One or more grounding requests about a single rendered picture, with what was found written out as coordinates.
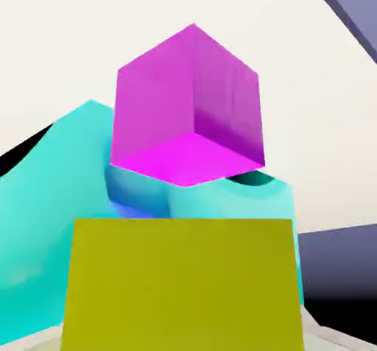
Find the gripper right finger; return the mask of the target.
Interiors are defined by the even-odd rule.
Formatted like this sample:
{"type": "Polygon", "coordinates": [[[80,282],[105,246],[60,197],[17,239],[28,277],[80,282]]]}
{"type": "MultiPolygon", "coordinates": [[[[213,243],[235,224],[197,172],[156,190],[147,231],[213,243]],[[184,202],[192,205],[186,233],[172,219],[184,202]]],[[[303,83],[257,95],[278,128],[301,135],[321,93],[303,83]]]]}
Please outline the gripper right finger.
{"type": "Polygon", "coordinates": [[[302,307],[305,351],[377,351],[377,346],[329,327],[320,326],[302,307]]]}

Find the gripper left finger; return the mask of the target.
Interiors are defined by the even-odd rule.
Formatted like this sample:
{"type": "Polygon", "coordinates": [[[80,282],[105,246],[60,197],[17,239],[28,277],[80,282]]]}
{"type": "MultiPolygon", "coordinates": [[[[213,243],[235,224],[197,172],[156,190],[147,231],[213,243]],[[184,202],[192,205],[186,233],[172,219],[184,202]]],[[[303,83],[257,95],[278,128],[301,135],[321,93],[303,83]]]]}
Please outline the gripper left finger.
{"type": "Polygon", "coordinates": [[[63,324],[0,346],[0,351],[60,351],[63,324]]]}

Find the small yellow cube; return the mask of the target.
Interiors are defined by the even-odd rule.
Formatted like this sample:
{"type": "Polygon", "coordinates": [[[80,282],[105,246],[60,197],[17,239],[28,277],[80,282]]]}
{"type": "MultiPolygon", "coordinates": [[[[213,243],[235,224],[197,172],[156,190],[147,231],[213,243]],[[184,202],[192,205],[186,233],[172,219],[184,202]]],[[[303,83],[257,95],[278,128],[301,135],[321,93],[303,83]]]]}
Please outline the small yellow cube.
{"type": "Polygon", "coordinates": [[[79,219],[61,351],[304,351],[288,219],[79,219]]]}

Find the small magenta cube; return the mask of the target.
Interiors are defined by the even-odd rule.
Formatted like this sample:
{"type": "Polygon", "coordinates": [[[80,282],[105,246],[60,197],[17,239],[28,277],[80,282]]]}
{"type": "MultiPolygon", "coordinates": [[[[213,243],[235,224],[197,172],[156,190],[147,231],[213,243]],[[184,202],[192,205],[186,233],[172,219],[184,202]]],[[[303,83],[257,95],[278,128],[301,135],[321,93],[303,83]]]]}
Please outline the small magenta cube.
{"type": "Polygon", "coordinates": [[[184,188],[262,168],[258,74],[187,26],[119,69],[110,161],[184,188]]]}

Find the large cyan box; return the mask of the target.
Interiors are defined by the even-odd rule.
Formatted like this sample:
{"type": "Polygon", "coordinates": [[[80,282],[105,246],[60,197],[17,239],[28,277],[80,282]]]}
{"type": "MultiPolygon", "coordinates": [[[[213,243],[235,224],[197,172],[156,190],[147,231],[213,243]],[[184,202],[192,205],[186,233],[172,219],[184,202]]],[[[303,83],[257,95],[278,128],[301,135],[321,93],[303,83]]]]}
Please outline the large cyan box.
{"type": "Polygon", "coordinates": [[[182,188],[109,163],[113,110],[81,105],[0,157],[0,347],[64,317],[78,218],[293,219],[292,189],[252,171],[182,188]]]}

